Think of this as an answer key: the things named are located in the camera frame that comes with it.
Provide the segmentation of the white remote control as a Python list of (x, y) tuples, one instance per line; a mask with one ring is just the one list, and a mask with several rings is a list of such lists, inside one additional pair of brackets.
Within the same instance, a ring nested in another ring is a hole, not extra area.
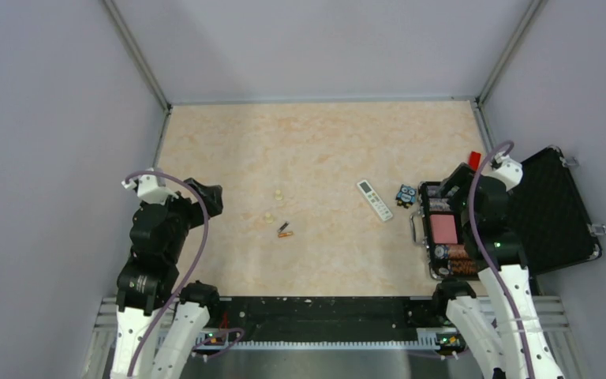
[(382, 222), (387, 222), (393, 218), (393, 213), (387, 207), (382, 197), (377, 194), (370, 182), (361, 180), (356, 183), (356, 186)]

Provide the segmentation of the black AAA battery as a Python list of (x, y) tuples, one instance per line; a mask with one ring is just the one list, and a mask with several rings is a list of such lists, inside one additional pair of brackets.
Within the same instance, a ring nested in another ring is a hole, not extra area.
[(281, 226), (281, 227), (280, 227), (280, 228), (277, 230), (277, 233), (278, 233), (278, 234), (283, 233), (283, 232), (285, 231), (285, 229), (286, 229), (286, 228), (289, 226), (289, 224), (290, 224), (289, 222), (285, 222), (285, 223), (284, 223), (284, 224), (283, 224), (283, 225), (282, 225), (282, 226)]

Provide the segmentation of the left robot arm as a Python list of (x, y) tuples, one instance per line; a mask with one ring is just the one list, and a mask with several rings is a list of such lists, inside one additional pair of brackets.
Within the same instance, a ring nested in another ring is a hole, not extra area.
[(189, 232), (223, 212), (223, 188), (154, 169), (122, 181), (140, 200), (129, 231), (129, 258), (117, 278), (117, 339), (112, 378), (178, 378), (205, 326), (221, 317), (215, 286), (182, 275), (178, 261)]

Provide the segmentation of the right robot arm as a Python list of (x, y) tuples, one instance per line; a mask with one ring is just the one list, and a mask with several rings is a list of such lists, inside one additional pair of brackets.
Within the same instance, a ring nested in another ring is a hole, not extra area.
[(436, 286), (431, 314), (457, 329), (485, 378), (563, 378), (534, 305), (522, 241), (507, 222), (504, 180), (460, 163), (438, 189), (461, 217), (464, 248), (496, 321), (485, 318), (474, 289), (454, 278)]

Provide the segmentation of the red small block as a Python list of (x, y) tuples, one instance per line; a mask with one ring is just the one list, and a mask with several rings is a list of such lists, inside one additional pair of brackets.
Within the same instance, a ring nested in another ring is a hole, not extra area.
[(481, 163), (482, 154), (480, 152), (472, 151), (469, 154), (468, 165), (474, 171), (476, 171)]

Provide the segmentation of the pink card deck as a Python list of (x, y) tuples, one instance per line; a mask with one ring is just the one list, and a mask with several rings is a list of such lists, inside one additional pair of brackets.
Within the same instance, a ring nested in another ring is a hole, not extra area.
[(430, 217), (433, 242), (437, 245), (458, 244), (455, 217), (451, 214), (433, 214)]

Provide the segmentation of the blue owl figurine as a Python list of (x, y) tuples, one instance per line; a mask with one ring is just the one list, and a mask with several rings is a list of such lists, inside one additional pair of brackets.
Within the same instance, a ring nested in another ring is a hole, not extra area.
[(410, 208), (416, 202), (416, 199), (417, 189), (407, 185), (401, 185), (395, 197), (397, 206), (403, 208)]

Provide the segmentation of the black poker chip case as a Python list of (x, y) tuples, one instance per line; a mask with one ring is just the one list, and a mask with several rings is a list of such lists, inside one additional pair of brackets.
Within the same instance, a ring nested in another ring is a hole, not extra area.
[[(523, 161), (522, 168), (521, 183), (507, 193), (499, 210), (522, 244), (529, 272), (537, 276), (601, 258), (600, 240), (562, 152), (547, 147)], [(464, 239), (472, 236), (462, 217), (467, 199), (441, 198), (440, 183), (422, 182), (418, 188), (430, 275), (435, 280), (476, 280), (479, 269), (464, 247)], [(455, 217), (458, 244), (433, 242), (433, 214)]]

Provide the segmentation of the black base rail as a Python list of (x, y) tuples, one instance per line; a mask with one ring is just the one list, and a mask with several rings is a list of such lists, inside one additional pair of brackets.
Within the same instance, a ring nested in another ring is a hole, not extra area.
[(457, 344), (460, 335), (430, 297), (221, 298), (206, 326), (248, 347), (386, 347)]

